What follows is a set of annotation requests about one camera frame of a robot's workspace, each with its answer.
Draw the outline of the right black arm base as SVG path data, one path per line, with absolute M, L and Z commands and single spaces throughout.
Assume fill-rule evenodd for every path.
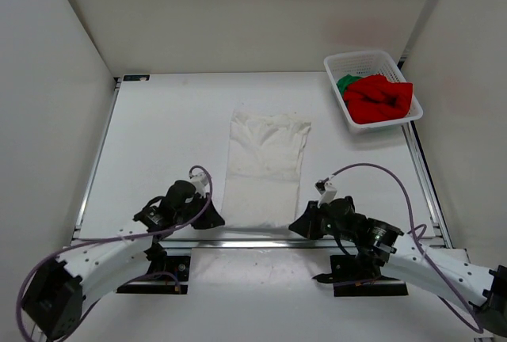
M 330 256 L 330 272 L 313 277 L 317 283 L 333 287 L 335 298 L 407 296 L 407 285 L 380 275 L 378 268 L 362 264 L 355 256 Z

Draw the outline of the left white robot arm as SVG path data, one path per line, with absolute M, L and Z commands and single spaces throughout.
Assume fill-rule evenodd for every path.
M 187 226 L 206 230 L 224 224 L 212 193 L 210 173 L 195 165 L 188 179 L 175 181 L 164 196 L 150 199 L 115 236 L 84 239 L 43 258 L 17 294 L 15 317 L 23 339 L 32 339 L 24 316 L 49 341 L 65 341 L 102 297 L 128 283 L 162 276 L 163 239 Z

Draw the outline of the white t shirt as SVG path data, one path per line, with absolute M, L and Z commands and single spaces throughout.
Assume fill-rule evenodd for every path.
M 275 230 L 295 219 L 311 121 L 233 113 L 221 215 L 229 230 Z

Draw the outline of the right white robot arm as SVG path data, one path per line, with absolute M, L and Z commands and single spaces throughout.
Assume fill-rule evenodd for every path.
M 416 241 L 398 227 L 355 210 L 349 196 L 338 198 L 332 184 L 316 185 L 321 197 L 308 203 L 289 230 L 308 240 L 330 235 L 356 247 L 356 270 L 364 278 L 386 276 L 411 283 L 474 318 L 478 329 L 506 335 L 506 268 L 457 260 Z

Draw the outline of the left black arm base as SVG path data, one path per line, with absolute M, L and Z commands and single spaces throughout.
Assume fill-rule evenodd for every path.
M 191 268 L 190 252 L 167 250 L 149 265 L 147 273 L 118 287 L 117 294 L 186 295 Z

